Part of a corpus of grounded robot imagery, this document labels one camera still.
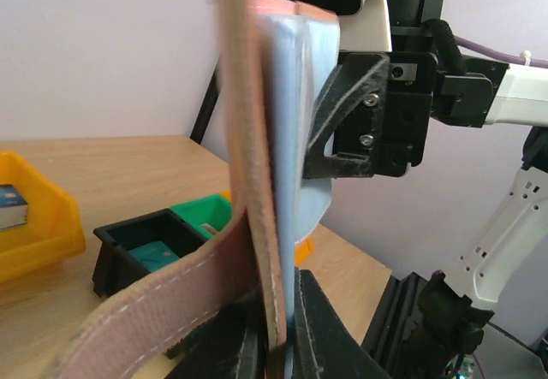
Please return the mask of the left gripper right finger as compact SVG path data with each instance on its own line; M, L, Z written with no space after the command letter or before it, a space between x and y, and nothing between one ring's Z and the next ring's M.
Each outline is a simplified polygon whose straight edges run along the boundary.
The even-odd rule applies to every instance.
M294 378L389 375L350 335L312 271L295 269Z

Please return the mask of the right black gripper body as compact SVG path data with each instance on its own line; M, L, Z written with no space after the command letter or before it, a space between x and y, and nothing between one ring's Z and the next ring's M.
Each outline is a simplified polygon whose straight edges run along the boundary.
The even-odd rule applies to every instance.
M340 157L370 157L375 175L401 177L422 161L438 60L427 52L390 53L386 93L362 100L334 134Z

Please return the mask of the pink card holder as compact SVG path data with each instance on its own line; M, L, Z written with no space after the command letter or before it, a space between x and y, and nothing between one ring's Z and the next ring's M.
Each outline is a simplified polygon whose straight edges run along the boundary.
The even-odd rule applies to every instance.
M47 378L129 378L254 288L266 324L265 374L290 374L256 10L280 0L217 0L233 216L211 240L93 311Z

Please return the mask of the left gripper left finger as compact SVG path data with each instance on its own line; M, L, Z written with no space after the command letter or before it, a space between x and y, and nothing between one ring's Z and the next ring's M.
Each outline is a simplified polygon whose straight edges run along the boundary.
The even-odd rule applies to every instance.
M259 297L225 306L200 330L168 378L263 378L265 317Z

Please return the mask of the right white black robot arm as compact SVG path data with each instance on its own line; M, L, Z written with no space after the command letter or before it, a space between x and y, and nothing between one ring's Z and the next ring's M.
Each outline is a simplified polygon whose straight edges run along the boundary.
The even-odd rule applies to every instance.
M422 0L454 32L508 54L547 57L547 0ZM463 253L509 194L527 127L433 122L423 162L401 179L338 180L323 223L396 275L429 276ZM540 378L547 355L547 245L511 276L477 361L493 378Z

